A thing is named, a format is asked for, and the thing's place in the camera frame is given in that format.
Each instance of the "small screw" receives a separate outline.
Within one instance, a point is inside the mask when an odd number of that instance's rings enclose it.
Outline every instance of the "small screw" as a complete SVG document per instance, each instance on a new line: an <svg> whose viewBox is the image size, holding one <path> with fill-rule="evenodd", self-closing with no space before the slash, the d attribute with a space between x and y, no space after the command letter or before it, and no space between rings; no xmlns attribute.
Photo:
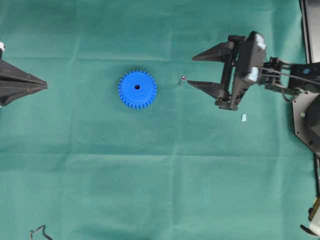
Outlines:
<svg viewBox="0 0 320 240"><path fill-rule="evenodd" d="M187 80L187 77L186 76L182 76L181 80L179 82L179 85L183 84L186 80Z"/></svg>

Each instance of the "green fabric surface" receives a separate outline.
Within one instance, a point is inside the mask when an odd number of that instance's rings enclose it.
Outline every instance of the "green fabric surface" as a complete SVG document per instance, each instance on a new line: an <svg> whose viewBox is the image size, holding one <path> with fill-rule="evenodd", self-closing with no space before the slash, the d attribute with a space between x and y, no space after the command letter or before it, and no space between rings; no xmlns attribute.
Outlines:
<svg viewBox="0 0 320 240"><path fill-rule="evenodd" d="M3 59L48 82L0 109L0 238L309 239L292 106L253 86L223 111L177 84L219 82L221 63L191 57L253 30L268 57L305 62L297 0L0 0ZM137 68L158 86L141 111L117 92Z"/></svg>

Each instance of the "metal wire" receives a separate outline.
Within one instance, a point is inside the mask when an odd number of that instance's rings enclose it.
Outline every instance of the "metal wire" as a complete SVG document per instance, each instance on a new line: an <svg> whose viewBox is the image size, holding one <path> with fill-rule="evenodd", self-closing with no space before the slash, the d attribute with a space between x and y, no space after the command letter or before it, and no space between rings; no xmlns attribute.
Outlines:
<svg viewBox="0 0 320 240"><path fill-rule="evenodd" d="M317 81L312 81L312 80L309 80L309 79L306 79L306 78L303 78L303 77L300 77L300 76L295 76L295 75L291 75L291 74L286 74L282 71L277 71L277 70L274 70L274 69L270 69L270 68L266 68L266 67L259 67L259 69L262 69L262 70L266 70L266 71L269 71L269 72L273 72L273 73L277 73L277 74L280 74L280 75L284 75L284 76L287 76L289 78L293 78L293 79L298 79L298 80L301 80L301 81L304 81L304 82L308 82L308 83L311 83L311 84L316 84L316 85L320 85L320 82L317 82ZM262 76L267 76L267 77L274 77L274 78L279 78L279 76L275 76L275 75L271 75L271 74L262 74Z"/></svg>

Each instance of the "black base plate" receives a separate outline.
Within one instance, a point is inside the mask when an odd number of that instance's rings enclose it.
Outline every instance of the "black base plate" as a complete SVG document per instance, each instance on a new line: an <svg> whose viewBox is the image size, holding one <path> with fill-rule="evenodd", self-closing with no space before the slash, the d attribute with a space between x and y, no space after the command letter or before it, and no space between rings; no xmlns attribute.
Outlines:
<svg viewBox="0 0 320 240"><path fill-rule="evenodd" d="M305 114L309 105L316 99L318 93L301 94L293 101L293 119L295 135L320 157L320 137L305 123Z"/></svg>

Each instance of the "blue gear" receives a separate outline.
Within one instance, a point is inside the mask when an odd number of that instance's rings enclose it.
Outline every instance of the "blue gear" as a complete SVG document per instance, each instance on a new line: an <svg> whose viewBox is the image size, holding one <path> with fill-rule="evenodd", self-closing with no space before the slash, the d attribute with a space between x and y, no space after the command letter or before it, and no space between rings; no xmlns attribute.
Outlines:
<svg viewBox="0 0 320 240"><path fill-rule="evenodd" d="M154 78L142 70L125 74L119 84L118 93L122 102L129 108L147 108L156 98L157 84Z"/></svg>

